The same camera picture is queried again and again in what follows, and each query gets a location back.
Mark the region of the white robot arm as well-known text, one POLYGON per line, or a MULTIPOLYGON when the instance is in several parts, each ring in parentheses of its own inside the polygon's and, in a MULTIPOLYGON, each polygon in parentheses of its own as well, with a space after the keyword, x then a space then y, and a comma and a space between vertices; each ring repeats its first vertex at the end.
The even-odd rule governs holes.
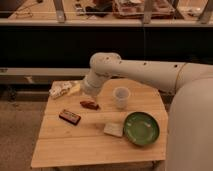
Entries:
POLYGON ((213 171, 213 65, 123 60, 99 52, 81 87, 96 96, 120 76, 174 95, 168 120, 165 171, 213 171))

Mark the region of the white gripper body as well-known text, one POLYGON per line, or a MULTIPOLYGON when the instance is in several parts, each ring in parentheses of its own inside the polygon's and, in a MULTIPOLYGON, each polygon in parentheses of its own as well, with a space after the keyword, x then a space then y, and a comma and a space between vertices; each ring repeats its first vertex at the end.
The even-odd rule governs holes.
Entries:
POLYGON ((97 96, 103 87, 104 81, 100 78, 91 78, 86 75, 81 82, 81 90, 90 96, 97 96))

